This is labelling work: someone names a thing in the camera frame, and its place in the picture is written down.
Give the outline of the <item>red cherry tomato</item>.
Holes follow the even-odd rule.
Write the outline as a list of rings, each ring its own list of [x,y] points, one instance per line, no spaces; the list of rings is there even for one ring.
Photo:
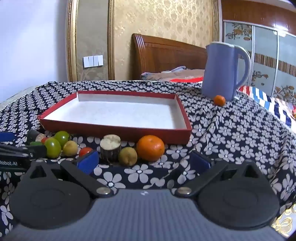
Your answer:
[[[42,138],[41,143],[44,144],[47,139],[48,139],[47,137]]]
[[[92,148],[84,147],[79,151],[79,157],[82,157],[82,156],[84,156],[84,155],[86,155],[86,154],[88,154],[89,152],[92,152],[92,151],[93,151]]]

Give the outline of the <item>yellow longan fruit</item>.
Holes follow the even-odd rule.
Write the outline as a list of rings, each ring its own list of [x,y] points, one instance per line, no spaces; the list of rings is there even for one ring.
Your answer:
[[[75,156],[78,152],[78,145],[74,141],[67,141],[63,146],[63,155],[64,156]]]

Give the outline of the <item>green pepper piece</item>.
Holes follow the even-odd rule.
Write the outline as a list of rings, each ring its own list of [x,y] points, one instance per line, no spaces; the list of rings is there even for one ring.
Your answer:
[[[37,142],[37,141],[30,142],[30,146],[42,146],[42,145],[43,145],[42,142]]]

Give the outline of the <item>green tomato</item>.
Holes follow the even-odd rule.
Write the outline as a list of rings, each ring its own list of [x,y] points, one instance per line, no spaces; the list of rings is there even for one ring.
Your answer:
[[[44,145],[47,149],[47,157],[55,159],[60,156],[62,148],[60,143],[54,137],[46,139]]]
[[[55,133],[54,138],[60,143],[61,147],[64,147],[64,145],[69,141],[70,134],[66,131],[59,131]]]

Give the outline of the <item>brown longan fruit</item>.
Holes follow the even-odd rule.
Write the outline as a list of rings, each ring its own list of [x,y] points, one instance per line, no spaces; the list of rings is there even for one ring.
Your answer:
[[[134,148],[123,148],[118,155],[119,164],[127,167],[135,165],[137,162],[137,152]]]

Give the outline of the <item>large orange mandarin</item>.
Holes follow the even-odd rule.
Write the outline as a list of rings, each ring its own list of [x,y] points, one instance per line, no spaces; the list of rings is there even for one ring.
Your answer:
[[[155,162],[163,156],[165,144],[157,136],[147,135],[139,139],[136,151],[139,158],[148,162]]]

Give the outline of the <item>red shallow box tray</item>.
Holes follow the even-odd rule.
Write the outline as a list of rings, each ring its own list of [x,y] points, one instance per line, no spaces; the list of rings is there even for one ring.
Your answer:
[[[192,126],[176,94],[134,91],[78,91],[38,116],[50,132],[103,138],[118,135],[136,143],[154,135],[166,144],[188,143]]]

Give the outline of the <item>floral navy tablecloth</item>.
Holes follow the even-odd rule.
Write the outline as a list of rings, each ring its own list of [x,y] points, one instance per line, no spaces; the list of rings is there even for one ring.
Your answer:
[[[175,93],[192,125],[185,145],[168,145],[156,162],[138,161],[133,167],[100,163],[92,172],[100,183],[120,188],[169,188],[175,190],[197,176],[189,159],[198,151],[210,159],[241,164],[253,160],[267,177],[280,200],[280,213],[273,227],[286,237],[295,231],[295,134],[268,112],[269,98],[260,101],[237,93],[223,107],[205,99],[198,83],[146,81],[50,82],[23,93],[1,109],[1,130],[16,134],[14,146],[23,146],[31,129],[40,130],[38,115],[79,90]]]

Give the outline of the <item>small orange by pitcher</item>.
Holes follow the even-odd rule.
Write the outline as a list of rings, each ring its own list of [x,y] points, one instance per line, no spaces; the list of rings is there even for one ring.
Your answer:
[[[224,106],[226,104],[226,99],[224,96],[217,95],[213,98],[213,102],[217,106]]]

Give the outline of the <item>blue ceramic pitcher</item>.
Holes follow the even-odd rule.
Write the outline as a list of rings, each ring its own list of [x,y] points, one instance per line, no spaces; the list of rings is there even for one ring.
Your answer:
[[[211,42],[206,46],[207,62],[201,92],[213,99],[221,95],[226,101],[235,98],[236,91],[248,80],[251,58],[248,52],[238,45],[224,42]],[[238,80],[238,59],[243,57],[245,72]]]

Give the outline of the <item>wooden bed headboard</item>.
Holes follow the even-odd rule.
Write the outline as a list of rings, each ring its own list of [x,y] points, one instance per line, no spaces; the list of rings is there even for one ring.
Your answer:
[[[207,61],[205,48],[191,44],[132,34],[132,77],[139,80],[144,72],[158,73],[179,66],[189,69],[204,69]]]

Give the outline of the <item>sliding wardrobe doors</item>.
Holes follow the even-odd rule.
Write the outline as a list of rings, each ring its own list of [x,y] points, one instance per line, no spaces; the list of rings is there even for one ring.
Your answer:
[[[295,35],[286,28],[240,21],[223,23],[223,40],[243,47],[251,58],[246,85],[295,104]]]

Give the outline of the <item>white wall switch panel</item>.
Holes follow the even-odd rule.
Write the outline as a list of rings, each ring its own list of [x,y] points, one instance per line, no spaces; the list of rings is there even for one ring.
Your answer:
[[[83,57],[83,68],[92,68],[103,66],[103,55]]]

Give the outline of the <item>gold wall frame moulding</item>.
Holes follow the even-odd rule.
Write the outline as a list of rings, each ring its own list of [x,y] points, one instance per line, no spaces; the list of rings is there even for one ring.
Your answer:
[[[115,1],[69,1],[66,19],[68,80],[114,80]],[[103,66],[83,68],[83,57],[103,55]]]

